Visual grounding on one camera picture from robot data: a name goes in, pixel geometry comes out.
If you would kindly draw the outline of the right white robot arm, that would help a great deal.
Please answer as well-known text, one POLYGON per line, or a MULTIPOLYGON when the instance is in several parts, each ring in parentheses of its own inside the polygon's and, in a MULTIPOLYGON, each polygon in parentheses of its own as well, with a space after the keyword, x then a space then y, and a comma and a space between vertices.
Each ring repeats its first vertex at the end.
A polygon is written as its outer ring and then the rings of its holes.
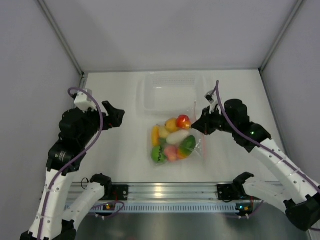
POLYGON ((228 100, 224 107, 210 96, 207 101, 211 105, 203 109, 192 128, 206 136, 215 131, 230 133, 235 143, 267 167, 281 184, 275 186, 244 172, 232 181, 235 196, 258 198, 282 211, 299 230, 311 230, 320 220, 320 185, 301 172, 260 124, 250 120, 241 100, 228 100))

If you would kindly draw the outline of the clear zip top bag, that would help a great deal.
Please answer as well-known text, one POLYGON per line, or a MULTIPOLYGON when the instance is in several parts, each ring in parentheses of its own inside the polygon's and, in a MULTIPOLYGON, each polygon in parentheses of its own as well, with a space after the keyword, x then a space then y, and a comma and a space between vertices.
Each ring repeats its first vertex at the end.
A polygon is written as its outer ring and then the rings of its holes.
POLYGON ((191 107, 160 121, 148 129, 147 150, 156 166, 199 164, 206 159, 204 135, 192 128, 197 120, 197 102, 191 107))

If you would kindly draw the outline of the green fake avocado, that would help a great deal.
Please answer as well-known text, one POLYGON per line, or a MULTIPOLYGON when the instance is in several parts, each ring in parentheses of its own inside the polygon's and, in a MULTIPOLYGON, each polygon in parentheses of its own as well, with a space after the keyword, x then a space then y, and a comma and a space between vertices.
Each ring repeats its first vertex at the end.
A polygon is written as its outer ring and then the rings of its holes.
POLYGON ((194 135, 189 135, 180 144, 180 149, 185 149, 188 151, 193 150, 196 147, 197 141, 194 135))

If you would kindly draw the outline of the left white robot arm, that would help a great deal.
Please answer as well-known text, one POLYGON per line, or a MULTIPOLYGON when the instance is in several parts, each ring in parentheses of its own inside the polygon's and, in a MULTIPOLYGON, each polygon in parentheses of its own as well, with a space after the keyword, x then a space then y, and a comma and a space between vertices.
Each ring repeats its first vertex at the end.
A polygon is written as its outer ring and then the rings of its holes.
POLYGON ((58 141, 48 152, 46 180, 36 218, 22 240, 74 240, 77 230, 100 200, 118 200, 112 179, 103 174, 91 177, 84 192, 65 209, 72 182, 87 154, 85 147, 94 143, 102 131, 118 128, 125 111, 102 102, 105 113, 89 107, 74 108, 62 115, 58 141))

